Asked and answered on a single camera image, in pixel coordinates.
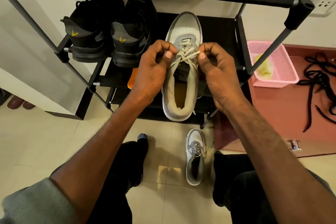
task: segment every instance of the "tiled floor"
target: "tiled floor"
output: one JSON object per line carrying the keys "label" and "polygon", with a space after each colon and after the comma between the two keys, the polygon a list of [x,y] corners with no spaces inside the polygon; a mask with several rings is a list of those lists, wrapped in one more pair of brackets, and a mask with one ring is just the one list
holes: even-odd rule
{"label": "tiled floor", "polygon": [[[84,121],[54,117],[39,108],[10,110],[0,107],[0,201],[12,192],[47,176],[69,159],[108,119],[93,97]],[[212,201],[210,179],[213,131],[203,130],[208,151],[206,174],[197,187],[187,184],[185,136],[196,125],[138,119],[125,141],[149,135],[144,180],[127,199],[133,223],[231,223],[230,213]],[[336,191],[336,156],[301,159]]]}

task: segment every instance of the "fingernail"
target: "fingernail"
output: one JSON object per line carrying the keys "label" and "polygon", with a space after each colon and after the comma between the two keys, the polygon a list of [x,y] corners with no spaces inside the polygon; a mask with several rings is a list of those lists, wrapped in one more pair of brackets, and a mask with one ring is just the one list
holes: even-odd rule
{"label": "fingernail", "polygon": [[165,55],[170,59],[173,56],[173,53],[171,51],[166,51]]}
{"label": "fingernail", "polygon": [[205,59],[205,53],[204,52],[201,52],[199,55],[198,55],[198,57],[199,57],[199,59]]}

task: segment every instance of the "yellow logo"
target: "yellow logo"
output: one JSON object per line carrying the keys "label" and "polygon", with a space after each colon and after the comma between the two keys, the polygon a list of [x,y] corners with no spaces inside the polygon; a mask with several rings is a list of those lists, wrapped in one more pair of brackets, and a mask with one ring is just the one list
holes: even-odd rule
{"label": "yellow logo", "polygon": [[120,36],[120,39],[119,39],[119,41],[120,41],[120,42],[125,42],[125,41],[126,41],[126,39],[122,40],[122,38],[121,38],[122,36],[123,36],[123,35],[121,35],[121,36]]}
{"label": "yellow logo", "polygon": [[72,34],[71,34],[72,36],[76,36],[76,35],[78,35],[78,32],[77,33],[74,33],[74,29],[72,29]]}

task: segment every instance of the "forearm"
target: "forearm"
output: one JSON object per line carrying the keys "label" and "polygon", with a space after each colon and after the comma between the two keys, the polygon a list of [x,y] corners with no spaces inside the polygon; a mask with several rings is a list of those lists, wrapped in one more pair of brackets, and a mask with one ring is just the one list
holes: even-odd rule
{"label": "forearm", "polygon": [[332,223],[335,198],[300,164],[281,136],[247,100],[224,105],[278,223]]}
{"label": "forearm", "polygon": [[105,125],[52,175],[82,222],[89,217],[121,143],[145,106],[130,94]]}

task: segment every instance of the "hand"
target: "hand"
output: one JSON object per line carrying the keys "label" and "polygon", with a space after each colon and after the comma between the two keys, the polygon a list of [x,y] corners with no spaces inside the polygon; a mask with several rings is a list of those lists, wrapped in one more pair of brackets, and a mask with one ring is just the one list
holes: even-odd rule
{"label": "hand", "polygon": [[[201,53],[198,55],[197,63],[205,73],[216,107],[224,112],[229,101],[245,100],[233,57],[217,43],[203,43],[198,50]],[[217,66],[210,62],[207,55],[216,56]]]}
{"label": "hand", "polygon": [[[156,55],[163,52],[161,61],[156,63]],[[160,92],[173,54],[177,54],[173,44],[157,40],[142,55],[130,95],[143,103],[144,107],[149,105]]]}

